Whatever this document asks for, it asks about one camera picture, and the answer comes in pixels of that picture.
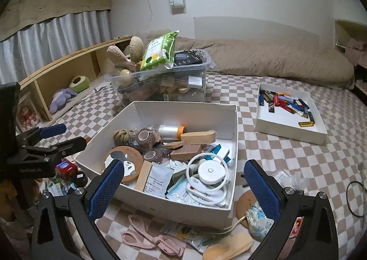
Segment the beige rope knot ball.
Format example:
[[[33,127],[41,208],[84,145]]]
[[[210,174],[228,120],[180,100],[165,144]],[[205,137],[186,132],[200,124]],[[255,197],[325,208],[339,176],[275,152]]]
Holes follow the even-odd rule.
[[[136,146],[136,133],[133,130],[120,129],[113,134],[114,144],[116,146]]]

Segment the pink folding scissors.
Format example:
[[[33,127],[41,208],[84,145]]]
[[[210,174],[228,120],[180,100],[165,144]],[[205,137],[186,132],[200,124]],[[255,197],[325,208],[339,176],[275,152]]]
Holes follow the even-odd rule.
[[[142,218],[138,215],[128,215],[128,220],[133,229],[140,234],[148,243],[139,240],[135,233],[129,230],[121,233],[122,242],[128,246],[141,249],[155,249],[159,248],[167,256],[182,257],[184,248],[165,235],[151,236],[148,234]]]

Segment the white round tape measure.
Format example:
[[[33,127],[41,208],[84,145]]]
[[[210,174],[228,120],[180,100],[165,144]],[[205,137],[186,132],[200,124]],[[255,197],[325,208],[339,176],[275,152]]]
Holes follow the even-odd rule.
[[[225,167],[214,160],[207,160],[198,167],[199,179],[208,185],[214,185],[226,177]]]

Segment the black round tin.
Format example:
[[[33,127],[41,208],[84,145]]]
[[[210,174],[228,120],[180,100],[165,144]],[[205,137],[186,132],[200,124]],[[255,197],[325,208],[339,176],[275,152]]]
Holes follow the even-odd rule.
[[[88,177],[83,171],[78,171],[72,176],[72,182],[76,187],[85,187],[88,183]]]

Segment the red cardboard box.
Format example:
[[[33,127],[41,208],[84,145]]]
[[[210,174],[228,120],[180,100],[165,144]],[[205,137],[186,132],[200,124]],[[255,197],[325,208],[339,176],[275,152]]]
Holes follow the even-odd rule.
[[[61,178],[69,180],[78,172],[78,167],[70,161],[63,161],[56,165],[55,172]]]

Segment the blue floral fabric pouch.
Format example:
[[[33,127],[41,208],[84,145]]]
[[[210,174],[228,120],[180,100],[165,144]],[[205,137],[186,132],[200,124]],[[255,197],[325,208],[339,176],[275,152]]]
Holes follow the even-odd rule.
[[[274,224],[274,220],[267,218],[258,202],[246,211],[246,220],[251,236],[258,241],[266,237]]]

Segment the wooden bed shelf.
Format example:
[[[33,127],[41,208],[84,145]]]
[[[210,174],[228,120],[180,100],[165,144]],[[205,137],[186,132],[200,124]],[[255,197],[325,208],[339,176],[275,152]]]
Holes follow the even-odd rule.
[[[130,36],[114,38],[70,55],[62,57],[20,82],[20,100],[16,115],[18,131],[35,127],[48,127],[61,117],[69,108],[81,101],[97,86],[104,82],[103,76],[114,70],[107,56],[107,48],[116,45],[124,50],[131,40]],[[59,89],[69,87],[75,76],[86,76],[90,86],[68,100],[65,107],[54,114],[49,111],[53,95]]]

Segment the purple plush toy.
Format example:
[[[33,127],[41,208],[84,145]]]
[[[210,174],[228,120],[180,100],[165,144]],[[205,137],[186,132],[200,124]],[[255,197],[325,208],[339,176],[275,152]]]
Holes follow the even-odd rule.
[[[70,88],[60,89],[54,95],[51,101],[49,111],[51,114],[55,114],[61,108],[64,108],[67,101],[72,97],[75,97],[77,93]]]

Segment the panda round wooden coaster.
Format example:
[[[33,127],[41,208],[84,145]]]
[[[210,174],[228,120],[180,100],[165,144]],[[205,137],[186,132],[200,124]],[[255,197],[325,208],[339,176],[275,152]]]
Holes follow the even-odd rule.
[[[121,180],[122,184],[127,184],[137,179],[144,162],[142,155],[137,149],[130,146],[117,146],[113,148],[105,156],[105,168],[115,159],[121,161],[124,166],[124,176]]]

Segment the round cork coaster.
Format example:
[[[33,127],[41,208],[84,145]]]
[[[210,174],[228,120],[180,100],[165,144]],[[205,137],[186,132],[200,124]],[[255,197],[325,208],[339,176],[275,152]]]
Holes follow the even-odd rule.
[[[241,195],[239,200],[236,202],[235,214],[238,220],[243,219],[241,221],[241,225],[248,229],[248,222],[246,219],[246,212],[257,202],[256,197],[254,196],[251,190],[246,191]]]

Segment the avocado plush toy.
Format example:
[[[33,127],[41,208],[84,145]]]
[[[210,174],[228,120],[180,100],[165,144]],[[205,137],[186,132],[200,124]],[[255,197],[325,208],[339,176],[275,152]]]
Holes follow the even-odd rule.
[[[75,93],[79,94],[89,87],[90,87],[90,80],[88,79],[88,77],[78,75],[71,80],[68,88],[74,91]]]

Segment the brown tape roll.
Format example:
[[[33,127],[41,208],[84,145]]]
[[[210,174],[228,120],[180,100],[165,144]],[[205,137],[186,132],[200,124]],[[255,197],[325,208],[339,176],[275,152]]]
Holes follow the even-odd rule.
[[[159,134],[154,128],[140,129],[136,141],[142,148],[150,150],[159,141]]]

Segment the grey window curtain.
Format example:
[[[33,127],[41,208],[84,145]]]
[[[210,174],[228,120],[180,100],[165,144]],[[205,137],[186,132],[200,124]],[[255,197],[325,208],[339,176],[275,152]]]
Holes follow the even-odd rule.
[[[20,82],[61,57],[110,39],[109,10],[30,25],[1,42],[1,83]]]

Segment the white shallow tray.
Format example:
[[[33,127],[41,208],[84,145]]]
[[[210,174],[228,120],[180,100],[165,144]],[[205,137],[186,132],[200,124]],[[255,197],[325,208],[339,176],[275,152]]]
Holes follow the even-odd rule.
[[[255,130],[317,145],[326,144],[327,129],[309,93],[261,83]]]

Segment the yellow wooden ball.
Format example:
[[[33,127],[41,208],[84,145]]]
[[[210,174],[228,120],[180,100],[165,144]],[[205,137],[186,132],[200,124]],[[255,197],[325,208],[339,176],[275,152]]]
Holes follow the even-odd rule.
[[[133,83],[133,77],[131,76],[131,72],[127,69],[121,70],[120,74],[120,85],[129,86]]]

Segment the wooden block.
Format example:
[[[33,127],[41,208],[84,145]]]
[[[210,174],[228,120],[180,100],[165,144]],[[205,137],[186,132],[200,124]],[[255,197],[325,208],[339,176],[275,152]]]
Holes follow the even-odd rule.
[[[188,145],[207,145],[216,141],[216,132],[209,131],[195,131],[183,133],[180,139]]]

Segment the white shoes cardboard box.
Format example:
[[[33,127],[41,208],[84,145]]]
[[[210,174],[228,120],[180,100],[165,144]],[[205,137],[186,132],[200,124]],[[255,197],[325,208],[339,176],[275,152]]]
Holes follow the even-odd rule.
[[[115,197],[161,219],[198,227],[222,229],[231,212],[236,182],[238,115],[236,106],[203,102],[136,101],[125,107],[101,129],[77,155],[77,163],[89,178],[106,169],[106,154],[117,147],[113,134],[120,129],[154,128],[159,141],[150,150],[131,146],[142,155],[136,180],[120,183]],[[216,132],[216,141],[188,145],[181,134]],[[207,160],[221,163],[226,177],[204,184],[198,167]]]

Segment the clear plastic storage bin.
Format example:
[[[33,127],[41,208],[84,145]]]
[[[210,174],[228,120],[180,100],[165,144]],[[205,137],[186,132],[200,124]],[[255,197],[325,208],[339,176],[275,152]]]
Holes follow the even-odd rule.
[[[120,85],[120,74],[105,75],[126,107],[133,101],[187,101],[205,102],[206,72],[215,67],[207,51],[202,49],[175,52],[175,65],[171,69],[131,73],[133,83]]]

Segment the green wet wipes pack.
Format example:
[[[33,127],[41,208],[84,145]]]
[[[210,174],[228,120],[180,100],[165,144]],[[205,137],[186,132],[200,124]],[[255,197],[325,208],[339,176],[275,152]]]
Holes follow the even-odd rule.
[[[171,69],[174,67],[175,39],[179,31],[168,32],[151,40],[141,61],[141,71],[153,70],[159,67]]]

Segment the brown quilted blanket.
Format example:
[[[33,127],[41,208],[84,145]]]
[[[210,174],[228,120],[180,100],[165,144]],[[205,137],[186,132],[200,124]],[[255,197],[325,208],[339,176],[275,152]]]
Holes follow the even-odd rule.
[[[326,45],[285,40],[199,40],[177,36],[175,49],[202,49],[210,55],[212,72],[237,76],[270,76],[334,89],[353,89],[353,65]]]

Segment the wall closet with clothes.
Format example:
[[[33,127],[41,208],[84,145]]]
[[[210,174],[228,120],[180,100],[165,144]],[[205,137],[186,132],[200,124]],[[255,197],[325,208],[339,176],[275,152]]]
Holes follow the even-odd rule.
[[[355,86],[366,94],[366,24],[335,20],[335,48],[353,65]]]

